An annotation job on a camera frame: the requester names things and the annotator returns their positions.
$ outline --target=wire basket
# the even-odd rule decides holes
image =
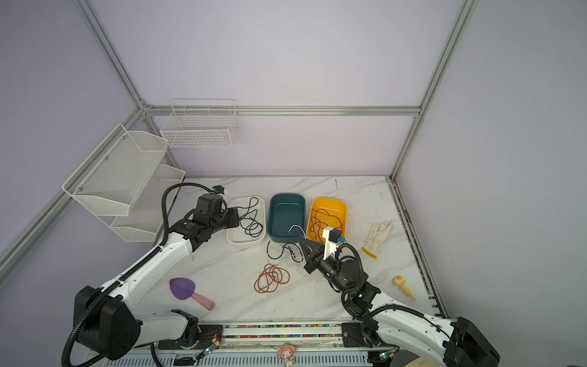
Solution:
[[[153,242],[163,224],[161,197],[171,185],[183,181],[185,171],[159,164],[129,215],[116,217],[109,227],[127,242]],[[179,188],[167,195],[167,211]]]
[[[71,181],[81,166],[62,186],[95,216],[129,215],[167,151],[167,139],[123,127],[122,131],[79,184],[72,186]]]
[[[161,136],[173,148],[232,146],[239,122],[232,99],[171,99]]]

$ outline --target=dark teal tray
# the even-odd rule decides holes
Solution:
[[[269,219],[267,220],[267,233],[274,242],[287,243],[298,242],[303,235],[297,224],[304,227],[306,217],[306,200],[300,194],[276,194],[269,204]]]

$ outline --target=yellow figurine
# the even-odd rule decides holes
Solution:
[[[405,295],[407,295],[414,301],[417,301],[416,297],[414,297],[414,295],[411,293],[411,290],[408,287],[406,287],[406,280],[403,277],[394,278],[393,285],[397,285],[398,287],[400,287],[400,289],[402,290],[402,292],[404,292]]]

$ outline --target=yellow plastic bin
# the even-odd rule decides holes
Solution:
[[[342,231],[342,236],[346,232],[346,204],[340,200],[319,197],[312,203],[310,209],[310,218],[308,219],[308,229],[306,236],[309,240],[324,243],[322,230],[326,227],[332,227]]]

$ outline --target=pink figurine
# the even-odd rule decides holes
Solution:
[[[296,349],[293,345],[285,346],[277,352],[277,360],[283,359],[285,367],[291,367],[295,364],[294,353]]]

